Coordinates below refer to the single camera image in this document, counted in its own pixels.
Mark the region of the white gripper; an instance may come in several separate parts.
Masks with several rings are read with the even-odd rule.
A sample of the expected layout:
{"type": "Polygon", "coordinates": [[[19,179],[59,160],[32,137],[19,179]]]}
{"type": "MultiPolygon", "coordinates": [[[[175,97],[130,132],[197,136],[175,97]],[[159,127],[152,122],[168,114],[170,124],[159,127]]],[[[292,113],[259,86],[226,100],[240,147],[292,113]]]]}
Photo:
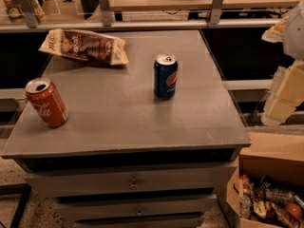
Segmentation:
{"type": "Polygon", "coordinates": [[[288,68],[280,66],[273,78],[261,121],[277,126],[295,112],[304,102],[304,0],[301,0],[287,17],[267,29],[261,39],[282,43],[286,55],[295,59],[288,68]]]}

